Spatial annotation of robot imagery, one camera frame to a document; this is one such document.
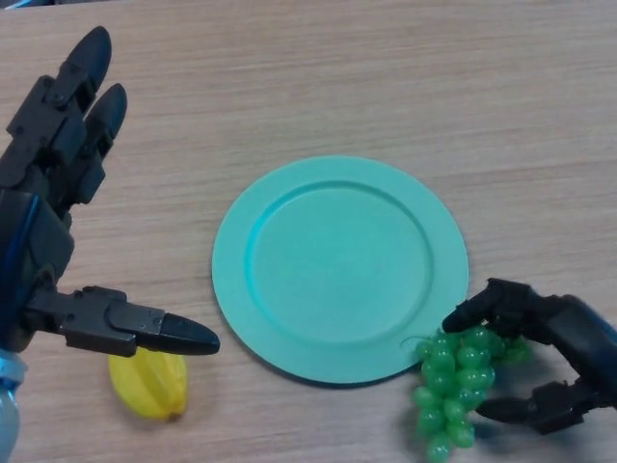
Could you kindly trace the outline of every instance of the teal plate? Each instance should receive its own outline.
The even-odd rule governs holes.
[[[332,385],[411,367],[467,295],[454,218],[376,161],[313,157],[251,185],[214,243],[212,280],[237,337],[266,363]]]

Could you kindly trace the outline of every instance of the table surface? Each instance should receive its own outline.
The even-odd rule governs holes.
[[[326,153],[380,159],[451,208],[470,292],[487,278],[571,292],[617,321],[617,58],[612,0],[142,0],[0,14],[0,120],[92,27],[127,119],[95,201],[74,212],[61,287],[118,287],[194,317],[222,352],[190,359],[175,423],[114,396],[106,358],[37,335],[24,353],[14,462],[422,461],[404,375],[354,391],[279,377],[232,337],[210,283],[212,242],[255,178]],[[9,141],[7,134],[2,142]],[[528,392],[574,376],[548,348],[503,372]],[[612,461],[614,412],[540,438],[479,427],[452,461]]]

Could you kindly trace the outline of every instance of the plastic grapes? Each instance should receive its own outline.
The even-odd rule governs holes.
[[[503,340],[484,326],[462,334],[439,332],[417,345],[424,384],[414,390],[412,401],[419,409],[417,432],[427,439],[429,461],[442,463],[454,447],[473,445],[468,414],[486,400],[495,382],[494,365],[529,356],[524,340]]]

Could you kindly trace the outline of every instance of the green grapes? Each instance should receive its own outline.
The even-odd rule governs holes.
[[[435,436],[428,444],[426,456],[432,463],[443,463],[450,454],[450,440],[445,433]]]
[[[462,334],[438,332],[420,342],[415,354],[424,383],[411,397],[419,409],[417,432],[428,439],[428,460],[443,463],[453,447],[473,445],[469,413],[493,387],[494,365],[526,360],[530,350],[523,339],[505,340],[476,326]]]

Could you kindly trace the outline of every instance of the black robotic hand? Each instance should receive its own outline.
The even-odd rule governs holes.
[[[126,112],[120,84],[91,109],[111,53],[108,32],[93,29],[56,78],[39,78],[9,124],[13,140],[0,157],[0,349],[21,352],[45,331],[125,357],[138,346],[214,354],[218,337],[195,321],[130,304],[113,289],[56,289],[73,252],[70,209],[93,199]]]
[[[479,323],[506,338],[554,345],[579,375],[572,385],[536,388],[527,399],[486,400],[477,409],[480,415],[548,434],[583,422],[594,408],[617,406],[617,332],[581,300],[542,297],[528,285],[491,279],[443,321],[443,330],[455,333]]]

